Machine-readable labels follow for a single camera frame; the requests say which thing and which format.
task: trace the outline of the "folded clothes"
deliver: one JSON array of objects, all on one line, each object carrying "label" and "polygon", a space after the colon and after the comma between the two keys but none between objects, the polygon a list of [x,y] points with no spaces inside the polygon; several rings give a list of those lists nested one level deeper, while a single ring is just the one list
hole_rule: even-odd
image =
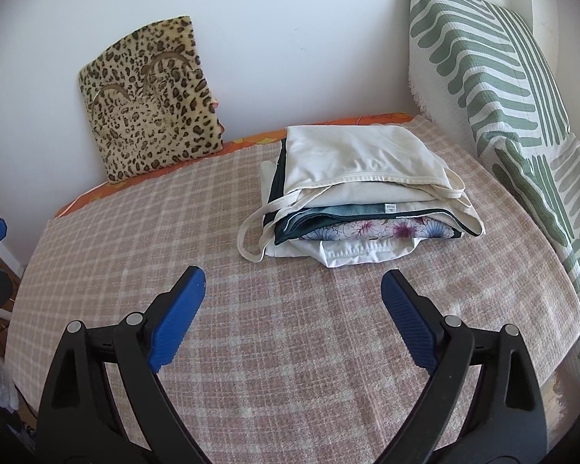
[{"label": "folded clothes", "polygon": [[461,232],[429,217],[356,220],[317,227],[302,235],[305,241],[347,241],[350,239],[451,239]]},{"label": "folded clothes", "polygon": [[[436,222],[444,224],[439,236],[484,231],[461,178],[401,126],[292,126],[277,165],[262,162],[261,172],[263,205],[237,235],[250,261],[264,254],[311,256],[326,266],[393,260],[433,237]],[[249,252],[247,230],[263,217],[259,249]],[[399,235],[389,236],[394,229]]]}]

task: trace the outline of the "white garment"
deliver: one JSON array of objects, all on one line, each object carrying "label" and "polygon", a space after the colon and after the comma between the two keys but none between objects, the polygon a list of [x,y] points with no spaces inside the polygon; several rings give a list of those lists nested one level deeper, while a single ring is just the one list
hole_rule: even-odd
[{"label": "white garment", "polygon": [[[262,171],[274,174],[274,164],[264,165]],[[284,195],[266,203],[268,193],[264,197],[264,189],[269,190],[271,182],[272,176],[263,175],[263,207],[243,222],[237,236],[239,252],[253,262],[261,261],[264,252],[274,257],[311,256],[326,266],[386,261],[412,252],[419,243],[419,239],[394,238],[292,239],[274,246],[275,223],[305,207],[391,203],[399,207],[398,212],[438,207],[455,212],[455,217],[475,234],[484,231],[464,193],[464,182],[401,126],[288,127]],[[247,230],[274,211],[278,211],[275,220],[264,227],[258,243],[260,252],[249,253],[244,247]],[[449,221],[434,217],[448,224],[453,221],[444,213],[441,216]]]}]

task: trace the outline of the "leopard print cushion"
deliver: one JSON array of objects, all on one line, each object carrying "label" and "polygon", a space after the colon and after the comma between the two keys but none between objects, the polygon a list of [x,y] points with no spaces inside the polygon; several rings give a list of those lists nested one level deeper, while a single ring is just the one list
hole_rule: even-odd
[{"label": "leopard print cushion", "polygon": [[118,40],[82,68],[79,84],[112,182],[223,147],[217,101],[187,16],[153,22]]}]

